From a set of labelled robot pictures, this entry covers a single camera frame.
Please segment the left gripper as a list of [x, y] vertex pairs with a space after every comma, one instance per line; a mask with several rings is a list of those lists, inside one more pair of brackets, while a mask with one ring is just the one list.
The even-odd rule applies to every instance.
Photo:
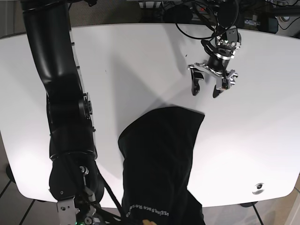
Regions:
[[217, 98], [223, 91], [228, 90], [231, 86], [235, 85], [235, 78], [238, 77], [238, 73], [235, 70], [229, 72], [225, 69], [221, 72], [216, 72], [210, 68], [207, 62], [195, 63], [187, 66], [187, 70], [191, 73], [192, 78], [192, 95], [196, 96], [200, 91], [199, 81], [204, 80], [203, 75], [210, 75], [216, 79], [216, 85], [213, 90], [213, 98]]

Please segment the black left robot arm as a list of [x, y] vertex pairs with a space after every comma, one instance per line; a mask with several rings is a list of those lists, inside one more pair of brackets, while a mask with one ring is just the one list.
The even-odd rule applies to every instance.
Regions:
[[176, 23], [176, 28], [186, 37], [200, 40], [204, 51], [209, 55], [208, 60], [190, 64], [187, 69], [191, 73], [192, 95], [200, 92], [199, 82], [205, 75], [216, 81], [213, 97], [218, 97], [225, 90], [236, 84], [238, 73], [227, 70], [231, 59], [241, 47], [241, 34], [236, 22], [239, 17], [239, 2], [237, 0], [213, 0], [205, 3], [190, 0], [191, 6], [198, 18], [212, 31], [209, 37], [193, 37], [185, 33]]

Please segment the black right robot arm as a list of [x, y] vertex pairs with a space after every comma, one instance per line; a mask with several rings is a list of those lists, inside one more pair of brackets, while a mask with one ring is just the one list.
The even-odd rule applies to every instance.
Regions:
[[124, 215], [101, 209], [109, 186], [96, 159], [92, 106], [84, 92], [70, 37], [65, 0], [23, 0], [23, 20], [46, 90], [52, 170], [49, 190], [62, 225], [121, 225]]

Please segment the person's bare hand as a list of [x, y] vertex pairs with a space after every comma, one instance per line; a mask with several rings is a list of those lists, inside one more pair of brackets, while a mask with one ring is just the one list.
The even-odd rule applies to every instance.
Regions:
[[142, 224], [143, 224], [143, 225], [157, 225], [155, 222], [149, 221], [149, 220], [147, 220], [147, 219], [144, 219], [144, 220], [142, 221]]

